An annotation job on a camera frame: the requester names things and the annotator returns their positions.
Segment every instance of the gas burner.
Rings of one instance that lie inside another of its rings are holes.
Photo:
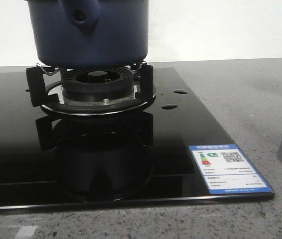
[[[143,110],[155,100],[153,67],[147,64],[138,66],[136,71],[127,67],[62,70],[61,81],[45,87],[43,74],[50,75],[54,70],[26,70],[32,105],[40,106],[48,115],[110,115]]]

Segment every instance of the oval hole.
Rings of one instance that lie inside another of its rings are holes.
[[[173,92],[177,94],[182,94],[182,95],[188,94],[188,92],[183,89],[177,89],[177,90],[174,90]]]
[[[169,105],[164,105],[162,106],[162,109],[165,109],[165,110],[172,110],[172,109],[175,109],[177,108],[178,105],[174,105],[174,104],[169,104]]]

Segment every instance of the white wall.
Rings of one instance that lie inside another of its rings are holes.
[[[147,61],[282,57],[282,0],[150,0]],[[0,66],[38,62],[27,2],[0,0]]]

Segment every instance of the blue pot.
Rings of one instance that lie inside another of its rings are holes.
[[[142,61],[148,0],[28,0],[39,60],[67,69]]]

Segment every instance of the gray speckled countertop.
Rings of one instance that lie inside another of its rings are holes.
[[[282,238],[282,59],[174,67],[276,192],[271,201],[0,216],[0,238]]]

